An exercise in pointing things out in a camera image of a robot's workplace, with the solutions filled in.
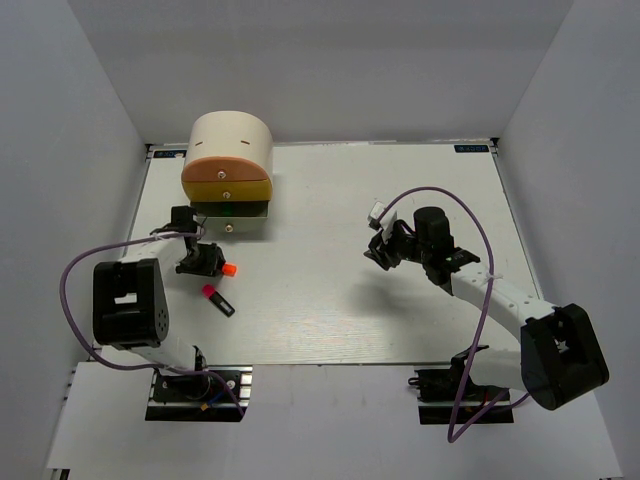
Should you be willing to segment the orange highlighter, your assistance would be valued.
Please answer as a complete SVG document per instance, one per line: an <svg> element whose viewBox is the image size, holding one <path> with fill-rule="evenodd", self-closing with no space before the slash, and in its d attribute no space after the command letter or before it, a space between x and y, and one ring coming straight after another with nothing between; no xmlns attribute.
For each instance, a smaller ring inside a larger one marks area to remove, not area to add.
<svg viewBox="0 0 640 480"><path fill-rule="evenodd" d="M237 273L237 266L235 264L225 262L221 266L220 271L223 276L234 277Z"/></svg>

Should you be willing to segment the grey bottom drawer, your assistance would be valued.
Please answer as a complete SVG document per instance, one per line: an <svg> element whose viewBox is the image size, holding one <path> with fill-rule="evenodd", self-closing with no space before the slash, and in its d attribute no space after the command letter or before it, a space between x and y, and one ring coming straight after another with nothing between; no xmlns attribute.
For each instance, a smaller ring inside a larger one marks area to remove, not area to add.
<svg viewBox="0 0 640 480"><path fill-rule="evenodd" d="M232 217L220 215L220 207L224 203L234 206ZM195 203L191 206L197 216L204 221L205 228L211 233L241 234L261 230L269 217L269 202L218 202Z"/></svg>

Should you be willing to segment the yellow drawer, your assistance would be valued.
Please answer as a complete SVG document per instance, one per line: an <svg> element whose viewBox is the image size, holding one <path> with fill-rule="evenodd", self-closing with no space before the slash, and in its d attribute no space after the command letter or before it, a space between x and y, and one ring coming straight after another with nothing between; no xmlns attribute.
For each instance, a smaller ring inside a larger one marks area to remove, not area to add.
<svg viewBox="0 0 640 480"><path fill-rule="evenodd" d="M195 203L270 201L273 193L269 179L183 182L182 187L187 198Z"/></svg>

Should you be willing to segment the pink top drawer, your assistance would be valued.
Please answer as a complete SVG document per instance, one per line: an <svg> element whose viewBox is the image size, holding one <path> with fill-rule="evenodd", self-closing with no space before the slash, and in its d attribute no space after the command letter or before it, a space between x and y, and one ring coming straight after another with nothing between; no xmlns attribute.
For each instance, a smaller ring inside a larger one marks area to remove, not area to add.
<svg viewBox="0 0 640 480"><path fill-rule="evenodd" d="M182 171L183 182L262 181L269 174L264 167L245 158L209 156L187 163Z"/></svg>

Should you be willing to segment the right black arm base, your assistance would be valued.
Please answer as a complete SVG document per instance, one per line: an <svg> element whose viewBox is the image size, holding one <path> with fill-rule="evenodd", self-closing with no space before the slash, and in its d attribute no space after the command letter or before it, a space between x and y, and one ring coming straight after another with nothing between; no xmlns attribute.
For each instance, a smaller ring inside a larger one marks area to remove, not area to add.
<svg viewBox="0 0 640 480"><path fill-rule="evenodd" d="M449 423L458 390L458 381L452 379L445 367L415 370L407 381L417 393L419 422L421 425L446 425ZM493 385L478 386L468 381L456 420L457 425L467 422L501 392ZM496 405L478 420L479 424L513 424L514 415L507 393Z"/></svg>

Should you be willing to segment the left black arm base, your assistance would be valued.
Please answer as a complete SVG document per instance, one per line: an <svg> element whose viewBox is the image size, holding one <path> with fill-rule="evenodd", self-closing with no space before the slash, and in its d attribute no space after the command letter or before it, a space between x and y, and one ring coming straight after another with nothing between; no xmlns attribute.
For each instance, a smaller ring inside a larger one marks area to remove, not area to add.
<svg viewBox="0 0 640 480"><path fill-rule="evenodd" d="M156 422L238 423L249 405L253 368L215 369L225 382L192 376L152 377L145 420Z"/></svg>

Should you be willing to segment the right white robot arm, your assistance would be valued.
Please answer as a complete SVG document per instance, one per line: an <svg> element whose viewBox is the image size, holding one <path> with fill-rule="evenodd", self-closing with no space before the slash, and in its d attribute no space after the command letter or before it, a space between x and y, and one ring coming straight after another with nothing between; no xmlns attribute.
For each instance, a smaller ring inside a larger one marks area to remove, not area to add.
<svg viewBox="0 0 640 480"><path fill-rule="evenodd" d="M375 230L366 257L389 270L419 264L431 283L487 315L519 343L516 351L479 347L452 359L451 384L472 399L487 385L526 392L556 410L606 384L610 373L588 313L576 304L536 299L489 271L475 254L455 246L445 212L423 207L407 225L377 202L367 220Z"/></svg>

